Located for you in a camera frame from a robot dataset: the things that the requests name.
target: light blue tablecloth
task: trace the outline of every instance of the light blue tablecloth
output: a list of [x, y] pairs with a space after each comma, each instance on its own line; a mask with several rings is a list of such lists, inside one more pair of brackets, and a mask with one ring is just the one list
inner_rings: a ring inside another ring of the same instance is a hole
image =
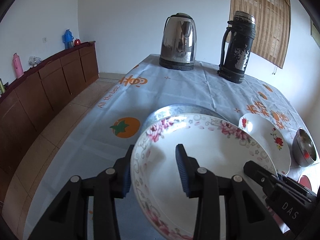
[[[139, 136], [136, 119], [141, 126], [151, 112], [169, 104], [204, 106], [235, 125], [246, 113], [260, 114], [278, 127], [292, 150], [296, 130], [299, 127], [307, 130], [307, 127], [284, 95], [247, 75], [242, 84], [231, 83], [219, 77], [217, 70], [217, 65], [205, 62], [196, 62], [192, 71], [169, 70], [159, 66], [159, 55], [150, 55], [133, 68], [78, 124], [53, 159], [32, 200], [23, 239], [27, 239], [71, 176], [85, 179], [112, 167], [117, 158], [125, 155], [129, 145], [136, 142]], [[116, 133], [110, 127], [123, 118], [133, 121], [133, 128], [129, 132]], [[298, 180], [301, 174], [306, 174], [316, 191], [320, 185], [318, 166], [300, 168], [292, 160], [289, 176]], [[163, 239], [144, 217], [133, 190], [123, 200], [116, 200], [116, 209], [123, 240]]]

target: metal bowl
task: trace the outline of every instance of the metal bowl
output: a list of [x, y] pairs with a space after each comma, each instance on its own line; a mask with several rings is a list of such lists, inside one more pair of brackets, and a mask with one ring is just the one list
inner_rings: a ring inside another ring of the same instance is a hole
[[292, 154], [296, 163], [307, 167], [317, 160], [316, 148], [305, 130], [299, 128], [292, 143]]
[[151, 113], [147, 119], [144, 121], [140, 133], [145, 131], [149, 126], [151, 126], [153, 123], [163, 119], [167, 118], [172, 115], [177, 114], [207, 114], [210, 116], [214, 116], [220, 119], [223, 119], [227, 122], [229, 122], [225, 117], [218, 114], [217, 112], [210, 110], [208, 108], [205, 108], [203, 106], [198, 106], [194, 104], [187, 104], [187, 103], [179, 103], [179, 104], [172, 104], [165, 107], [162, 107], [153, 113]]

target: bamboo blind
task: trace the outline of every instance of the bamboo blind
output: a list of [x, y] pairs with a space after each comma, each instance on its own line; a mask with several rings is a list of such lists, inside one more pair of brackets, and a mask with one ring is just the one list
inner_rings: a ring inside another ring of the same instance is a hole
[[290, 34], [290, 0], [231, 0], [230, 20], [236, 11], [247, 12], [256, 19], [251, 51], [283, 68]]

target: red kettle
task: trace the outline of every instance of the red kettle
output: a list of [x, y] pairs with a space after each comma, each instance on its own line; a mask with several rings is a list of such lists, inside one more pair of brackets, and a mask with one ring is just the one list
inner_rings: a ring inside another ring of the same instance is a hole
[[81, 44], [81, 41], [79, 39], [76, 39], [75, 42], [74, 42], [75, 46], [78, 46]]

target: floral plate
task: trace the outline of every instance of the floral plate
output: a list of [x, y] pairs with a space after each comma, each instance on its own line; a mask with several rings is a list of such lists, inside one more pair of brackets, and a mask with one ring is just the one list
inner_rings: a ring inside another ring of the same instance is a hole
[[[255, 161], [276, 175], [263, 148], [246, 132], [222, 119], [205, 114], [181, 114], [162, 119], [138, 138], [131, 155], [131, 181], [143, 213], [169, 240], [192, 240], [198, 200], [182, 190], [175, 147], [182, 143], [188, 156], [218, 176], [244, 177], [260, 200], [262, 188], [243, 173], [244, 164]], [[221, 217], [225, 219], [223, 202]], [[225, 223], [221, 223], [225, 238]]]
[[240, 118], [239, 127], [268, 153], [278, 173], [288, 174], [291, 165], [289, 146], [281, 132], [270, 121], [261, 115], [249, 113]]

